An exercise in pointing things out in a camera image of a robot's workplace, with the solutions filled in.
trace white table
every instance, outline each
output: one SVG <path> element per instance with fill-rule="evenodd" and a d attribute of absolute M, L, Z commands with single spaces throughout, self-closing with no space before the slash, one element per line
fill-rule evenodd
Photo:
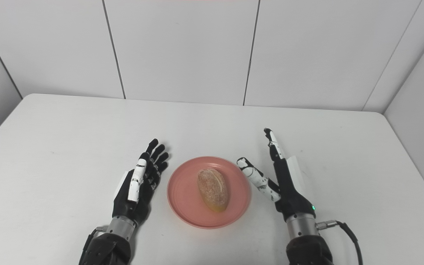
<path fill-rule="evenodd" d="M 380 114 L 40 94 L 0 127 L 0 264 L 77 264 L 153 137 L 172 157 L 133 264 L 288 264 L 286 224 L 257 189 L 246 213 L 216 230 L 182 222 L 166 198 L 174 169 L 196 156 L 246 156 L 275 179 L 264 127 L 303 163 L 317 220 L 347 222 L 365 264 L 424 264 L 424 181 Z M 342 230 L 322 235 L 336 265 L 357 263 Z"/>

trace robotic hand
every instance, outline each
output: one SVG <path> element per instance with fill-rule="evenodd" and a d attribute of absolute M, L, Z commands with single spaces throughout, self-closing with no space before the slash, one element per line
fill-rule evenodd
<path fill-rule="evenodd" d="M 106 230 L 96 228 L 88 236 L 79 265 L 128 264 L 131 259 L 129 240 L 135 228 L 146 220 L 153 191 L 160 182 L 161 173 L 168 167 L 169 155 L 164 150 L 165 146 L 153 139 L 136 167 L 126 174 L 114 199 L 110 225 Z M 105 233 L 94 237 L 97 232 Z"/>
<path fill-rule="evenodd" d="M 316 223 L 315 207 L 302 196 L 293 185 L 286 159 L 279 148 L 271 129 L 264 133 L 269 140 L 269 154 L 274 162 L 278 185 L 255 168 L 246 158 L 237 161 L 238 166 L 258 190 L 276 205 L 276 210 L 284 216 L 291 238 L 286 248 L 290 265 L 332 265 L 333 257 L 319 230 L 339 225 L 353 240 L 358 253 L 359 264 L 362 257 L 357 239 L 346 223 L 335 220 Z"/>

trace pink plate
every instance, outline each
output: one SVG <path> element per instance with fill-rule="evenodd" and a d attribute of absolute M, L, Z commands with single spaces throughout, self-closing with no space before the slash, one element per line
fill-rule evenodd
<path fill-rule="evenodd" d="M 222 213 L 210 210 L 199 193 L 197 173 L 205 168 L 219 171 L 229 188 L 229 204 Z M 240 169 L 229 161 L 201 156 L 175 170 L 168 183 L 168 201 L 184 222 L 198 228 L 219 228 L 237 221 L 245 213 L 250 204 L 250 185 Z"/>

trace bread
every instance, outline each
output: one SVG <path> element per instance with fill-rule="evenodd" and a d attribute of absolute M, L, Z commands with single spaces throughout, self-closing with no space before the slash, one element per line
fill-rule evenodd
<path fill-rule="evenodd" d="M 225 211 L 229 203 L 229 191 L 222 174 L 213 168 L 202 169 L 197 173 L 197 185 L 210 210 L 217 213 Z"/>

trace black finger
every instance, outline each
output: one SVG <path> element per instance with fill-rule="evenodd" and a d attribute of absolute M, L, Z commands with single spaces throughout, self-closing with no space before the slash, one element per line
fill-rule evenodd
<path fill-rule="evenodd" d="M 161 154 L 160 157 L 158 157 L 158 160 L 155 162 L 155 165 L 160 165 L 161 163 L 166 161 L 168 157 L 170 157 L 170 155 L 167 152 Z"/>
<path fill-rule="evenodd" d="M 160 144 L 156 149 L 155 152 L 153 152 L 151 159 L 153 161 L 156 161 L 156 159 L 158 158 L 158 156 L 163 153 L 163 151 L 166 149 L 164 144 Z"/>
<path fill-rule="evenodd" d="M 161 174 L 168 167 L 168 162 L 163 162 L 158 166 L 158 172 Z"/>
<path fill-rule="evenodd" d="M 148 144 L 148 148 L 146 149 L 146 152 L 151 155 L 153 152 L 153 149 L 158 145 L 158 139 L 155 138 L 153 139 L 149 144 Z"/>

